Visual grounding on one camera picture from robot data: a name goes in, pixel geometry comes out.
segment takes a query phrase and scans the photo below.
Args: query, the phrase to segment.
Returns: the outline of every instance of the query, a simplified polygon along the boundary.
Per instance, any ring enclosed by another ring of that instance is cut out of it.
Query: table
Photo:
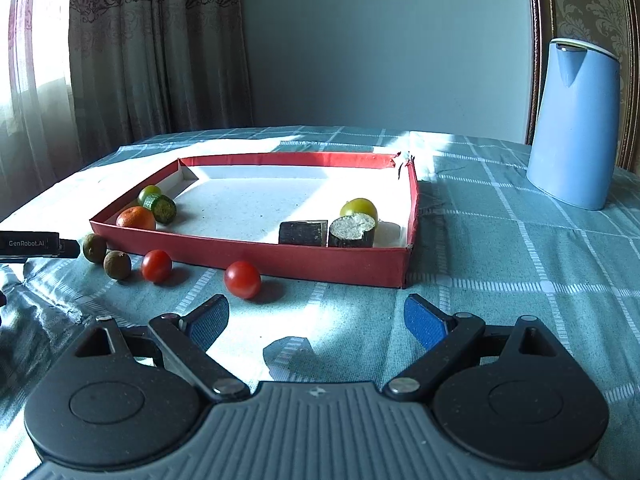
[[[616,170],[600,212],[565,205],[526,179],[529,147],[493,139],[366,128],[286,126],[163,135],[124,146],[62,181],[0,223],[80,239],[105,204],[178,156],[342,151],[415,157],[420,229],[407,290],[281,280],[279,299],[229,297],[228,328],[209,350],[253,389],[271,380],[270,343],[292,336],[313,349],[290,380],[372,380],[378,386],[423,354],[402,322],[411,292],[447,313],[490,324],[538,316],[603,391],[610,423],[595,462],[614,478],[640,478],[640,181]],[[134,268],[140,256],[133,256]],[[182,264],[172,286],[120,284],[84,258],[0,266],[9,304],[0,328],[0,476],[37,463],[24,433],[28,392],[94,316],[122,325],[179,314],[223,292],[223,273]]]

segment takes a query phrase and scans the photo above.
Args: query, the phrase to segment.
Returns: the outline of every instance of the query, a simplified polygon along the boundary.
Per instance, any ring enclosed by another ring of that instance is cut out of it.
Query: tomato
[[[249,262],[235,262],[225,271],[225,286],[229,292],[243,300],[249,300],[260,292],[260,273]]]
[[[342,209],[340,209],[340,216],[351,216],[356,213],[369,215],[376,221],[376,227],[378,227],[378,210],[371,200],[356,198],[347,202],[342,206]]]
[[[142,260],[140,270],[142,277],[148,282],[162,283],[171,274],[173,263],[167,253],[156,249],[149,251]]]
[[[146,186],[138,195],[138,203],[143,205],[149,195],[162,195],[162,190],[158,186]]]
[[[116,220],[118,227],[135,227],[137,229],[156,229],[156,218],[154,214],[142,206],[134,206],[125,209]]]

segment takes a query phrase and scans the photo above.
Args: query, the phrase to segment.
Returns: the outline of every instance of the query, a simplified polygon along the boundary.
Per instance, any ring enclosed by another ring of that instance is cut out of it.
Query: orange
[[[125,209],[116,220],[118,227],[135,227],[137,229],[156,230],[156,219],[154,214],[142,206],[130,207]]]

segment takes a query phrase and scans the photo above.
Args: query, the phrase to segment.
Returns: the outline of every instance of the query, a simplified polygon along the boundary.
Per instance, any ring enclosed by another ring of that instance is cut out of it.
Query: brown kiwi fruit
[[[112,280],[125,280],[131,274],[131,258],[127,253],[111,251],[104,259],[104,272]]]
[[[82,254],[92,264],[104,263],[104,257],[107,255],[107,240],[94,233],[87,235],[82,242]]]

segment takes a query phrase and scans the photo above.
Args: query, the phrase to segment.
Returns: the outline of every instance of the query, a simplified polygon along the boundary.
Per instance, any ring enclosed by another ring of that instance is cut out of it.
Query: red tomato
[[[142,271],[142,277],[148,282],[162,283],[171,274],[172,265],[169,255],[160,249],[156,249],[149,251],[145,255],[140,270]]]
[[[260,292],[260,273],[249,262],[235,262],[225,271],[225,286],[229,292],[243,300],[249,300]]]

